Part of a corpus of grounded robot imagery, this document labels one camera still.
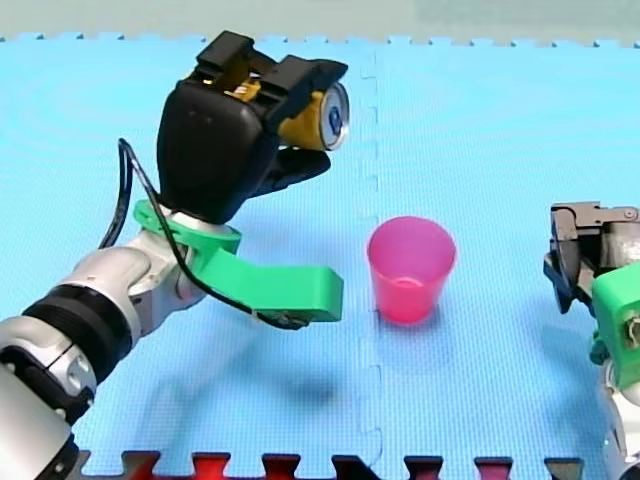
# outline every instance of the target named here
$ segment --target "can lid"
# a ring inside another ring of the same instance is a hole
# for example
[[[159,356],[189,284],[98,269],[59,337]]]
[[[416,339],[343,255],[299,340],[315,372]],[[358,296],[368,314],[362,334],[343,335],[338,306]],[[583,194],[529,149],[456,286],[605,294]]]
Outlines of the can lid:
[[[340,83],[334,83],[322,99],[320,135],[327,150],[336,150],[349,133],[349,96]]]

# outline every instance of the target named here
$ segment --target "black cable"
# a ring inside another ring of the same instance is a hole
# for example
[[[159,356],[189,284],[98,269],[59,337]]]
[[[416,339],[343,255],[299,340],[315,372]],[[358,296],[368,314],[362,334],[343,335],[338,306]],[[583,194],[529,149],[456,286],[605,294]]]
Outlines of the black cable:
[[[125,157],[125,151],[122,148],[118,148],[118,157],[120,165],[120,186],[118,188],[118,200],[116,202],[116,210],[111,220],[111,225],[107,229],[104,238],[100,242],[98,248],[112,247],[124,227],[124,223],[127,219],[127,213],[129,212],[129,203],[131,201],[131,187],[133,184],[133,172],[131,162],[128,162]]]
[[[131,177],[132,177],[131,170],[133,170],[135,171],[136,176],[138,177],[138,180],[140,180],[140,183],[142,184],[142,187],[144,188],[147,194],[147,197],[149,198],[149,202],[153,207],[154,213],[158,217],[158,221],[160,222],[162,231],[165,237],[167,238],[167,241],[169,242],[169,246],[171,248],[171,251],[173,252],[173,255],[176,258],[178,266],[184,272],[186,277],[196,287],[198,287],[207,295],[211,295],[213,298],[221,301],[226,305],[229,305],[230,307],[236,308],[250,315],[255,314],[255,316],[259,320],[267,323],[268,325],[271,325],[272,327],[280,328],[283,330],[298,330],[300,327],[303,326],[302,324],[297,322],[295,323],[294,322],[287,322],[287,323],[277,322],[262,313],[254,312],[253,309],[251,309],[247,305],[244,305],[241,302],[238,302],[236,300],[233,300],[231,298],[226,297],[225,295],[222,295],[216,292],[207,284],[205,284],[200,279],[198,279],[193,274],[191,269],[187,266],[184,257],[180,253],[180,249],[178,248],[177,242],[175,241],[175,238],[173,237],[173,233],[169,228],[169,224],[167,223],[167,220],[160,208],[160,202],[158,201],[158,198],[159,198],[158,192],[156,192],[156,190],[153,188],[153,185],[151,184],[151,181],[149,180],[149,177],[145,173],[144,169],[140,165],[140,162],[138,161],[138,158],[136,157],[136,154],[133,151],[133,148],[123,138],[120,138],[118,140],[118,155],[120,157],[120,170],[121,170],[120,171],[120,179],[121,179],[120,191],[118,193],[118,206],[116,207],[116,213],[114,215],[113,221],[111,222],[111,226],[109,227],[109,230],[105,235],[105,240],[103,240],[103,243],[109,244],[109,242],[112,242],[108,246],[113,245],[117,240],[118,235],[122,231],[122,227],[126,219],[127,209],[128,209],[130,198],[131,198]]]

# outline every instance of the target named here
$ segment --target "plastic cup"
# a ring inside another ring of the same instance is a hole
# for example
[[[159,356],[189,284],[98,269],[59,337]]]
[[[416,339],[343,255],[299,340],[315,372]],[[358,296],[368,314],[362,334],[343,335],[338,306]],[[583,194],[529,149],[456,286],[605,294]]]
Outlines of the plastic cup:
[[[431,220],[396,217],[373,233],[367,256],[378,311],[392,323],[413,325],[428,318],[438,303],[456,246]]]

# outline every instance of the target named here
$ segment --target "blue foam mat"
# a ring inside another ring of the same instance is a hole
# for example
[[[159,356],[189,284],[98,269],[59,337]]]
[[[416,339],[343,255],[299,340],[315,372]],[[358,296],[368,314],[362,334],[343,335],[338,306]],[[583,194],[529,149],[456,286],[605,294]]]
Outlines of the blue foam mat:
[[[95,248],[117,136],[155,172],[164,98],[202,43],[116,38],[0,44],[0,199],[17,207],[3,215],[2,317]],[[636,203],[640,52],[475,45],[259,45],[351,66],[353,133],[333,169],[233,222],[249,259],[336,268],[345,321],[292,335],[213,301],[175,315],[78,425],[86,473],[158,449],[161,474],[188,473],[204,450],[230,452],[237,476],[260,475],[263,453],[298,453],[298,476],[330,477],[331,455],[345,453],[389,480],[408,477],[407,455],[442,456],[444,479],[474,478],[478,456],[511,457],[516,479],[545,478],[550,456],[604,477],[593,322],[580,308],[559,316],[542,255],[551,203]],[[378,323],[364,259],[375,225],[400,214],[439,221],[459,248],[436,321],[410,333]]]

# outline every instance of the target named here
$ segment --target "green 3d-printed bracket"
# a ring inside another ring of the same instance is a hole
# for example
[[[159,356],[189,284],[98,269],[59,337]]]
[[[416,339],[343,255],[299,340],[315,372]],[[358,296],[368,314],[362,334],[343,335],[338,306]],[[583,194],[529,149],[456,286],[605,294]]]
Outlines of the green 3d-printed bracket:
[[[627,388],[640,380],[640,345],[632,332],[640,327],[640,263],[598,276],[592,283],[592,303],[598,321],[592,359],[602,358],[606,349],[617,387]]]
[[[164,236],[148,200],[137,202],[134,217],[145,229]],[[193,249],[191,270],[212,290],[270,317],[282,314],[307,322],[332,322],[342,317],[344,282],[328,267],[256,266],[236,252],[242,235],[193,230],[167,219],[177,243]]]

